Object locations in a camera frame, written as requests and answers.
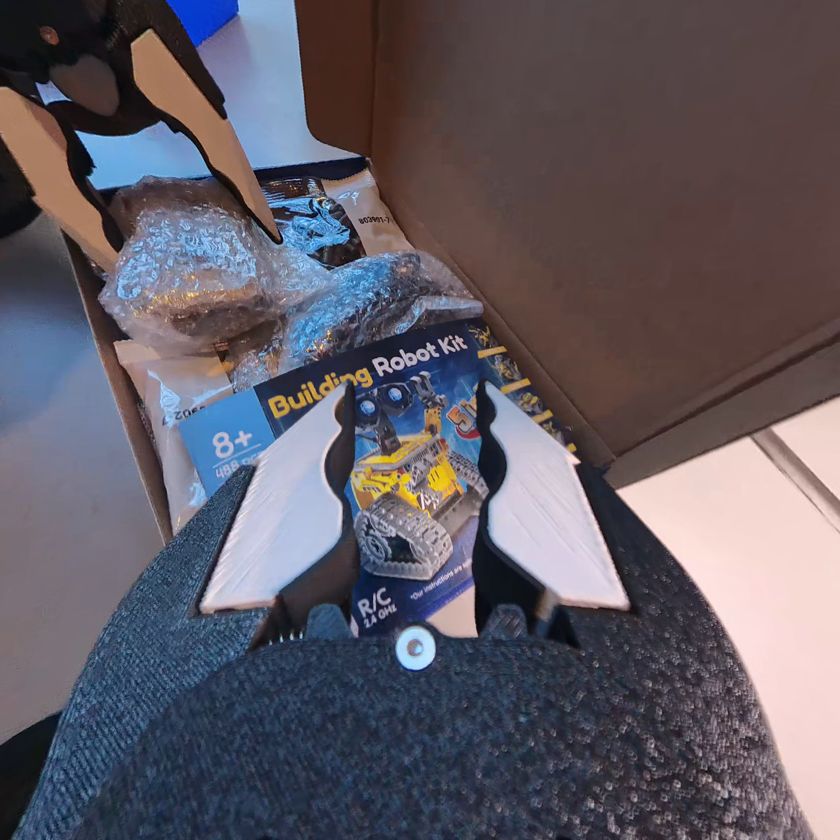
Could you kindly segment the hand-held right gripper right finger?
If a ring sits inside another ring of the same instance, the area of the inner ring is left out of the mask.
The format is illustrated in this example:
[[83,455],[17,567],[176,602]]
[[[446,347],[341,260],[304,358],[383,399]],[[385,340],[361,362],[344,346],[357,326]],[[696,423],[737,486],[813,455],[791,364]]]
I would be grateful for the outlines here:
[[479,472],[488,494],[474,549],[519,574],[537,604],[629,611],[613,557],[576,470],[575,457],[489,381],[476,393]]

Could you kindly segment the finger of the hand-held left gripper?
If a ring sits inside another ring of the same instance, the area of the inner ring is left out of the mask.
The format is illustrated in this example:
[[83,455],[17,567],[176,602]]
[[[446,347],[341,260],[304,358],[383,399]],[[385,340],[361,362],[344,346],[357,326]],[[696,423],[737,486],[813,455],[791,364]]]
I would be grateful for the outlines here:
[[79,162],[70,138],[44,106],[10,87],[1,92],[2,141],[35,204],[102,270],[116,270],[124,238]]
[[281,236],[233,124],[201,92],[151,28],[131,45],[133,79],[150,104],[189,137],[207,168],[274,242]]

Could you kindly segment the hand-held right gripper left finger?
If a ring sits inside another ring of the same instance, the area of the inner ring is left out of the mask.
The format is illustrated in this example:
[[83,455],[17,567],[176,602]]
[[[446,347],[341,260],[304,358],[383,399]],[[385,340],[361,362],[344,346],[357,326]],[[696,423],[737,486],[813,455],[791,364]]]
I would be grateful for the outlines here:
[[354,461],[354,385],[341,384],[257,458],[200,612],[344,603],[360,568],[344,492]]

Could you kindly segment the blue storage bin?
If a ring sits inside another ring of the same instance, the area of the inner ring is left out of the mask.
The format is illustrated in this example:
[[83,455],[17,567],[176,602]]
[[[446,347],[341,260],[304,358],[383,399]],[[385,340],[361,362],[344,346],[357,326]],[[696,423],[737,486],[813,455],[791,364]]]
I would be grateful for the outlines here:
[[167,1],[195,46],[214,36],[239,13],[239,1]]

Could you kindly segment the blue robot kit booklet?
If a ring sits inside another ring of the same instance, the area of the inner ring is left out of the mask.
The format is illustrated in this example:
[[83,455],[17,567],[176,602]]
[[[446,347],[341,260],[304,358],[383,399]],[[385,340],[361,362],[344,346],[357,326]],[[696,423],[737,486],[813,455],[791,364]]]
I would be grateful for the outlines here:
[[473,585],[487,485],[478,469],[476,389],[488,380],[559,441],[560,426],[483,318],[415,329],[299,367],[181,422],[210,497],[340,385],[355,393],[345,488],[360,546],[351,628],[388,634]]

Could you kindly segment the bag of grey bricks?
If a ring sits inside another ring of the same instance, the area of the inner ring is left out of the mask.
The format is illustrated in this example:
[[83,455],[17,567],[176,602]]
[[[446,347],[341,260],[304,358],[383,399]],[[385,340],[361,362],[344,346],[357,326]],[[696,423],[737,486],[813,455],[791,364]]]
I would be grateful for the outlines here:
[[368,168],[339,180],[276,178],[262,182],[261,188],[283,244],[328,269],[364,257],[414,251]]

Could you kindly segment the blue cardboard kit box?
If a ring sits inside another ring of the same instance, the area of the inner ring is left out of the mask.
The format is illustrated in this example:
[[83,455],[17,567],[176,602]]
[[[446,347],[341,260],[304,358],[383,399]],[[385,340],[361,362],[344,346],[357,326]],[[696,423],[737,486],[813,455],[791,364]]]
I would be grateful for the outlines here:
[[838,2],[240,2],[201,47],[257,169],[365,158],[626,487],[838,398]]

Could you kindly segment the grey desk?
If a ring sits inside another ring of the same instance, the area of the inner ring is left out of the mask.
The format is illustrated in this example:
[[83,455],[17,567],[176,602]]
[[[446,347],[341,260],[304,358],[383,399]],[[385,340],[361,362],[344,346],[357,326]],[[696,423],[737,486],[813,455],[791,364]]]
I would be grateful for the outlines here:
[[[235,471],[101,630],[14,838],[828,838],[753,684],[758,637],[838,832],[838,544],[805,511],[720,530],[716,476],[693,564],[575,445],[631,609],[561,605],[541,636],[534,590],[480,549],[478,636],[418,621],[437,653],[414,673],[397,631],[354,639],[337,606],[200,614],[255,468]],[[753,478],[731,509],[762,518]]]

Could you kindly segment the white labelled parts bag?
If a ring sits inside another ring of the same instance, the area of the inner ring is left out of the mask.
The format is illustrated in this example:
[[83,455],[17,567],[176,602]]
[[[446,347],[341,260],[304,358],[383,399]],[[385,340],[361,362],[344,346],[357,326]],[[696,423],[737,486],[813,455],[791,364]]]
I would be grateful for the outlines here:
[[179,423],[231,396],[233,386],[215,355],[174,356],[132,340],[113,345],[141,399],[161,462],[173,533],[207,500]]

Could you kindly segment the bubble wrap bag blue parts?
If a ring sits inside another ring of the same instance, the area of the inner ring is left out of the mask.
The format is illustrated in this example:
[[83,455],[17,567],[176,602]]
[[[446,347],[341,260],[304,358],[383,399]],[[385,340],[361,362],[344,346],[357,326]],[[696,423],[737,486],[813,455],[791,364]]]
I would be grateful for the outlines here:
[[331,281],[276,321],[229,341],[225,364],[235,393],[344,351],[484,311],[450,268],[423,251],[357,259],[335,269]]

